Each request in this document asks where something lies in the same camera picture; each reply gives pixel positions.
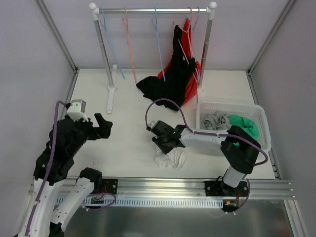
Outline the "green tank top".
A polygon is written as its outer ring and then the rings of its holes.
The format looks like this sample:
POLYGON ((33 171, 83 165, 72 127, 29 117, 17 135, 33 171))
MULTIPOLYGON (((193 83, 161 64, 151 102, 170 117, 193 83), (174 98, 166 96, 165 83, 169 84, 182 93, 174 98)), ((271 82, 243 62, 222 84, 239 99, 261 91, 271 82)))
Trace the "green tank top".
POLYGON ((230 115, 229 116, 229 122, 231 125, 239 126, 241 127, 248 135, 250 135, 254 140, 257 140, 257 138, 260 135, 259 129, 255 122, 252 120, 241 117, 238 115, 230 115))

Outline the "grey tank top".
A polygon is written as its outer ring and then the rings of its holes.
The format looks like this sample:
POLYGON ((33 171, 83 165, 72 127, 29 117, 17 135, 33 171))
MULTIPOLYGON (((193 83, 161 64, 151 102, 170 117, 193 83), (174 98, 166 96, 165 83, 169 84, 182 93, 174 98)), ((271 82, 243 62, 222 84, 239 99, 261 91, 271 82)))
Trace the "grey tank top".
POLYGON ((203 113, 199 124, 203 130, 226 130, 232 126, 228 114, 224 112, 203 113))

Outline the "light blue wire hanger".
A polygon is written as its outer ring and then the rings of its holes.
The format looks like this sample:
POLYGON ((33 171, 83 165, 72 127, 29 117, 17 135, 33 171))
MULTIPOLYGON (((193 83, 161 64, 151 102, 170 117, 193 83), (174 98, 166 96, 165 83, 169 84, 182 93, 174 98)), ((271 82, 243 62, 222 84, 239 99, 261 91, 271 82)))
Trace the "light blue wire hanger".
POLYGON ((118 67, 123 79, 125 79, 125 75, 124 75, 123 70, 121 68, 120 61, 119 61, 118 56, 116 54, 116 50, 115 50, 115 47, 114 47, 114 43, 113 43, 112 37, 111 37, 111 35, 109 33, 109 30, 107 28, 107 25, 106 25, 105 13, 104 13, 104 10, 102 8, 101 8, 101 13, 102 13, 102 19, 103 19, 101 24, 102 24, 102 27, 103 27, 103 30, 104 30, 104 33, 105 33, 105 37, 106 37, 107 42, 109 44, 111 53, 112 53, 112 55, 113 55, 113 57, 114 57, 114 59, 115 59, 115 61, 117 63, 117 67, 118 67))

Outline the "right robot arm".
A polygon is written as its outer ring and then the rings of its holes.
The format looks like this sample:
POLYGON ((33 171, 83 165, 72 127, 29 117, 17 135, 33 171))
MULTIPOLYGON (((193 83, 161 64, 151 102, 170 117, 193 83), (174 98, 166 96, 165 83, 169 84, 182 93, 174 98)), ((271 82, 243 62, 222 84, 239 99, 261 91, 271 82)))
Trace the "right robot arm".
POLYGON ((218 185, 225 196, 237 194, 240 181, 252 173, 257 157, 262 151, 260 144, 236 125, 228 130, 211 133, 205 130, 192 130, 186 125, 177 125, 173 128, 159 120, 151 122, 147 130, 154 134, 152 141, 165 155, 179 147, 220 150, 230 165, 218 185))

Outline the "white tank top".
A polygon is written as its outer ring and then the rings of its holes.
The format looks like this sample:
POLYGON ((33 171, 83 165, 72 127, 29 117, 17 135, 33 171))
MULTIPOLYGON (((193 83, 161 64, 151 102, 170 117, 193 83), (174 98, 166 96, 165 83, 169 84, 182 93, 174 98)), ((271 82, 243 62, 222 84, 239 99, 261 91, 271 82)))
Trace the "white tank top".
POLYGON ((187 157, 188 156, 185 152, 178 151, 177 149, 164 154, 162 150, 156 146, 154 162, 160 168, 173 168, 175 170, 180 170, 184 166, 187 157))

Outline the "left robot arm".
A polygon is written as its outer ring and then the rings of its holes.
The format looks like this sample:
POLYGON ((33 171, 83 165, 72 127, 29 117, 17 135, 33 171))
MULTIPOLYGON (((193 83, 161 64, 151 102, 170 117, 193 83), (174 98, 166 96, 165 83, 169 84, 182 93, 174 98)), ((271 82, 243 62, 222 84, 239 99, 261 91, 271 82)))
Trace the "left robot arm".
POLYGON ((94 116, 97 127, 89 119, 74 121, 69 116, 54 122, 46 148, 36 160, 32 206, 18 233, 19 237, 64 236, 68 223, 84 199, 89 194, 102 191, 102 173, 87 167, 80 172, 67 197, 59 207, 55 207, 79 149, 86 141, 107 139, 111 134, 113 123, 105 120, 100 113, 94 116))

